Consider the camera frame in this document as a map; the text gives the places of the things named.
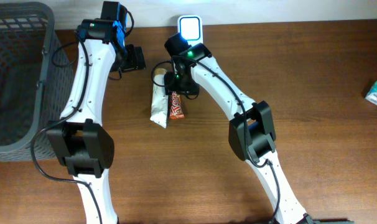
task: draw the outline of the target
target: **mesh basket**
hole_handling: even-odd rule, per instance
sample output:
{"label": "mesh basket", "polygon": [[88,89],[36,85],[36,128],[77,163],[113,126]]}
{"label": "mesh basket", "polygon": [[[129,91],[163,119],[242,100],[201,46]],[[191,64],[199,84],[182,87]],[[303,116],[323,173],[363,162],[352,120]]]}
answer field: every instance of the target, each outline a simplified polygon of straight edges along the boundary
{"label": "mesh basket", "polygon": [[[52,10],[42,3],[0,4],[0,161],[30,160],[29,141],[58,120],[73,83],[72,68],[51,63],[60,47]],[[62,50],[55,61],[68,63]],[[38,159],[55,157],[42,135]]]}

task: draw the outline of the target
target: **wooden desk surface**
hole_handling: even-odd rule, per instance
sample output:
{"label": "wooden desk surface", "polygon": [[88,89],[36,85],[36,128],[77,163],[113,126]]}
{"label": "wooden desk surface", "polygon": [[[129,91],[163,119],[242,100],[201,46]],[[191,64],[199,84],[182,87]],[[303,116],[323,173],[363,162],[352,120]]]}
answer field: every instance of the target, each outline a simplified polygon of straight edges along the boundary
{"label": "wooden desk surface", "polygon": [[[108,82],[104,128],[115,141],[113,205],[124,223],[228,223],[272,213],[258,178],[228,144],[228,121],[208,93],[185,119],[149,120],[151,68],[168,59],[175,27],[135,29],[147,70]],[[282,168],[314,218],[377,223],[377,20],[205,26],[223,71],[272,107]],[[71,31],[57,32],[65,44]],[[70,58],[75,49],[68,50]],[[69,177],[56,160],[42,162]],[[31,162],[0,163],[0,223],[85,223],[78,187],[43,178]]]}

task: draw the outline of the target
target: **black cable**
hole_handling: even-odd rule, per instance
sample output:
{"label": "black cable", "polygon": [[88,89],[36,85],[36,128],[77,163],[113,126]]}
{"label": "black cable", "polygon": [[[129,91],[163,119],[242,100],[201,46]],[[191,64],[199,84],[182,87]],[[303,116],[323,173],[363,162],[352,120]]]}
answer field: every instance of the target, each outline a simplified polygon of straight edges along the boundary
{"label": "black cable", "polygon": [[62,124],[63,122],[65,122],[66,120],[70,119],[72,116],[74,116],[78,111],[79,111],[79,108],[81,107],[81,104],[83,102],[83,99],[84,99],[84,96],[85,96],[85,92],[86,92],[86,88],[87,88],[87,85],[88,85],[88,79],[89,79],[89,56],[88,56],[88,52],[86,51],[86,47],[85,45],[83,44],[83,41],[81,40],[81,38],[79,38],[79,35],[78,33],[75,31],[75,37],[78,39],[79,43],[81,44],[82,46],[82,49],[83,49],[83,53],[85,54],[85,67],[86,67],[86,71],[85,71],[85,80],[83,82],[83,88],[82,88],[82,93],[81,93],[81,96],[80,96],[80,99],[78,101],[78,104],[76,107],[73,107],[73,111],[65,118],[62,118],[60,119],[59,121],[57,121],[56,123],[54,124],[51,124],[47,127],[45,127],[44,129],[38,131],[34,137],[31,139],[30,141],[30,153],[31,153],[31,158],[32,158],[32,162],[34,162],[34,165],[35,165],[35,168],[46,178],[50,179],[50,180],[55,180],[55,181],[59,181],[59,182],[66,182],[66,183],[73,183],[73,184],[82,184],[84,185],[88,190],[89,190],[89,193],[93,199],[93,202],[95,203],[95,207],[97,209],[97,213],[98,213],[98,217],[99,217],[99,220],[100,220],[100,224],[103,224],[103,220],[101,219],[101,212],[100,212],[100,208],[99,208],[99,205],[97,203],[97,200],[96,200],[96,197],[95,197],[95,194],[93,193],[93,190],[91,189],[90,187],[90,184],[84,182],[84,181],[80,181],[80,180],[71,180],[71,179],[63,179],[63,178],[57,178],[57,177],[52,177],[51,175],[48,175],[40,166],[39,166],[39,163],[37,161],[37,158],[35,157],[35,142],[37,140],[37,138],[44,132]]}
{"label": "black cable", "polygon": [[199,96],[200,93],[198,93],[196,96],[194,96],[194,98],[190,98],[188,95],[184,95],[187,99],[189,100],[195,100],[197,99],[197,97]]}
{"label": "black cable", "polygon": [[276,217],[278,209],[279,209],[279,206],[280,206],[280,197],[281,197],[281,194],[280,194],[279,182],[278,182],[278,179],[277,179],[277,175],[276,175],[276,173],[274,171],[274,168],[272,166],[272,162],[269,161],[269,159],[266,159],[264,161],[264,164],[257,165],[257,163],[255,163],[253,161],[253,159],[251,157],[251,154],[249,153],[248,140],[247,140],[247,131],[246,131],[248,129],[248,123],[246,121],[246,119],[247,119],[247,117],[246,117],[246,110],[245,110],[243,102],[240,100],[240,98],[238,97],[238,95],[234,91],[234,89],[226,82],[226,80],[222,79],[222,77],[220,77],[216,72],[214,72],[212,69],[210,69],[209,67],[207,67],[203,63],[201,63],[201,62],[199,62],[197,60],[191,59],[191,58],[183,57],[183,56],[172,56],[172,59],[174,59],[174,58],[186,60],[186,61],[193,62],[193,63],[201,65],[201,67],[203,67],[206,70],[208,70],[208,72],[210,72],[214,77],[217,77],[221,82],[223,82],[227,86],[227,88],[231,91],[231,93],[234,95],[234,97],[236,98],[236,100],[238,101],[238,104],[241,106],[241,109],[243,111],[243,117],[244,117],[244,143],[245,143],[246,153],[247,153],[247,155],[249,157],[249,160],[251,161],[252,165],[254,165],[257,168],[263,168],[266,165],[269,165],[270,168],[271,168],[271,170],[272,170],[272,173],[274,175],[274,179],[276,181],[276,185],[277,185],[277,205],[276,205],[276,209],[274,210],[273,215],[272,215],[270,221],[268,222],[268,223],[274,223],[274,218]]}
{"label": "black cable", "polygon": [[54,66],[58,67],[58,68],[67,68],[67,67],[73,65],[73,64],[78,60],[78,54],[77,54],[77,56],[75,57],[75,59],[74,59],[72,62],[70,62],[70,63],[66,63],[66,64],[64,64],[64,65],[56,64],[56,62],[54,61],[54,57],[55,57],[56,54],[57,54],[59,51],[61,51],[62,49],[66,48],[66,47],[69,47],[69,46],[71,46],[71,45],[73,45],[73,44],[77,44],[77,43],[79,43],[79,41],[70,42],[70,43],[68,43],[68,44],[65,44],[65,45],[59,47],[57,50],[55,50],[55,52],[54,52],[53,55],[52,55],[52,64],[53,64]]}
{"label": "black cable", "polygon": [[118,74],[119,74],[119,78],[113,78],[111,76],[108,76],[108,79],[109,80],[112,80],[112,81],[118,81],[118,80],[121,80],[122,79],[122,72],[118,71]]}
{"label": "black cable", "polygon": [[172,66],[173,66],[173,63],[172,63],[172,61],[170,61],[170,60],[168,60],[168,61],[163,61],[163,62],[159,62],[156,66],[154,66],[154,68],[152,69],[152,71],[151,71],[151,81],[153,82],[153,84],[155,84],[156,86],[159,86],[159,87],[169,87],[169,86],[171,86],[174,82],[175,82],[175,76],[173,75],[173,80],[171,81],[171,83],[169,84],[169,85],[160,85],[160,84],[158,84],[158,83],[156,83],[155,81],[154,81],[154,72],[156,71],[156,68],[159,66],[159,65],[162,65],[162,64],[164,64],[164,63],[169,63],[169,64],[171,64]]}
{"label": "black cable", "polygon": [[128,14],[129,14],[129,17],[131,18],[131,21],[132,21],[132,26],[131,28],[125,33],[125,38],[128,37],[129,34],[131,34],[132,30],[133,30],[133,27],[134,27],[134,19],[133,19],[133,16],[132,16],[132,13],[127,11]]}

